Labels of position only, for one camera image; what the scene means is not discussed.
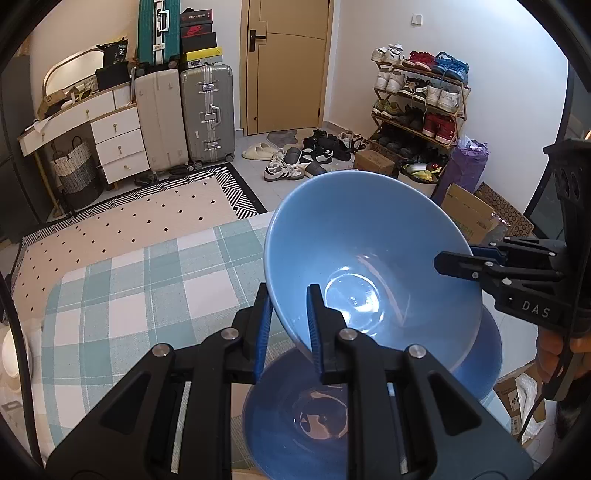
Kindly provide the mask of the person's right hand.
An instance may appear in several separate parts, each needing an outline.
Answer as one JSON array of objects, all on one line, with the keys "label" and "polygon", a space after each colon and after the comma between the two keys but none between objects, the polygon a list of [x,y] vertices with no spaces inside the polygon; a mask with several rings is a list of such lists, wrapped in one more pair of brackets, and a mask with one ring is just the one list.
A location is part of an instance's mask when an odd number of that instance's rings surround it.
[{"label": "person's right hand", "polygon": [[[559,356],[563,350],[563,339],[556,332],[539,327],[536,348],[536,364],[539,375],[544,383],[548,383],[558,365]],[[581,378],[591,369],[590,334],[572,339],[570,349],[573,353],[583,355],[581,366],[576,374],[576,378]]]}]

